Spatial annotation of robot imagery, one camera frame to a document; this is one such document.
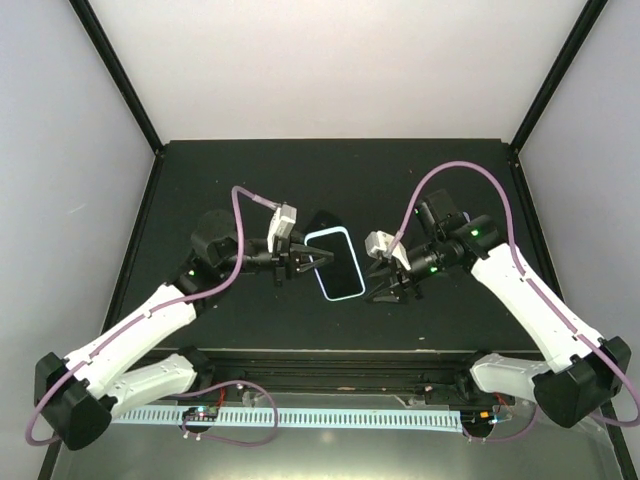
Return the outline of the light blue cased phone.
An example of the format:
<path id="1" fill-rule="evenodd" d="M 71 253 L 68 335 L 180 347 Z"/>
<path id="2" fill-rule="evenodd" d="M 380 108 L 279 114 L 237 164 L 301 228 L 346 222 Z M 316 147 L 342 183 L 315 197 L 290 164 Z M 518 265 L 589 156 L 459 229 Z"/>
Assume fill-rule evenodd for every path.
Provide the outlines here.
<path id="1" fill-rule="evenodd" d="M 308 233 L 304 244 L 333 254 L 329 263 L 315 269 L 318 284 L 327 301 L 344 301 L 365 293 L 363 274 L 351 236 L 344 226 Z"/>

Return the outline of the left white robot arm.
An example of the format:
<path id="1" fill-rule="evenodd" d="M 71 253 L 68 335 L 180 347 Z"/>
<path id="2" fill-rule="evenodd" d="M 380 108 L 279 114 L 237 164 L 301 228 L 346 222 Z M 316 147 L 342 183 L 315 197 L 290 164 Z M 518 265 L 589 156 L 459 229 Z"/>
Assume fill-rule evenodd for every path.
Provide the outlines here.
<path id="1" fill-rule="evenodd" d="M 332 252 L 305 244 L 295 231 L 296 211 L 275 210 L 264 239 L 245 239 L 237 215 L 214 210 L 191 235 L 186 261 L 140 307 L 94 341 L 64 357 L 53 352 L 35 365 L 35 416 L 54 438 L 80 450 L 112 419 L 149 402 L 188 394 L 207 397 L 215 376 L 207 359 L 189 347 L 156 364 L 135 363 L 179 329 L 213 309 L 225 281 L 269 271 L 276 285 L 333 261 Z"/>

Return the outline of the black cased phone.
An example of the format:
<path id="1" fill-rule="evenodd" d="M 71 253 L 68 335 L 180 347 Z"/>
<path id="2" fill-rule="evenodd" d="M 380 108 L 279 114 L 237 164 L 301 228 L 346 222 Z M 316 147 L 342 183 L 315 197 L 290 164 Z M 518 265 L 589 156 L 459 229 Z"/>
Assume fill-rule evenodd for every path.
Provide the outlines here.
<path id="1" fill-rule="evenodd" d="M 304 234 L 342 226 L 343 221 L 327 210 L 318 210 L 303 229 Z"/>

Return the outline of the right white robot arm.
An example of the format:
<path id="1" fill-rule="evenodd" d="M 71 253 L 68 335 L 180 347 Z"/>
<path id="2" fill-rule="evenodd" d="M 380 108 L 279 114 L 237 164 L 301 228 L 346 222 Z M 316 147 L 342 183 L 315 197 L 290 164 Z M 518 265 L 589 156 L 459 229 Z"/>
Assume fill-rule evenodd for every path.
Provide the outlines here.
<path id="1" fill-rule="evenodd" d="M 531 361 L 477 354 L 454 379 L 461 400 L 476 403 L 488 393 L 504 393 L 536 403 L 550 420 L 571 428 L 619 393 L 629 345 L 620 337 L 605 338 L 575 316 L 490 216 L 468 219 L 444 190 L 416 202 L 413 213 L 425 243 L 407 250 L 383 231 L 367 236 L 366 252 L 374 260 L 367 276 L 381 281 L 367 301 L 421 298 L 423 281 L 459 267 L 501 301 L 543 356 Z"/>

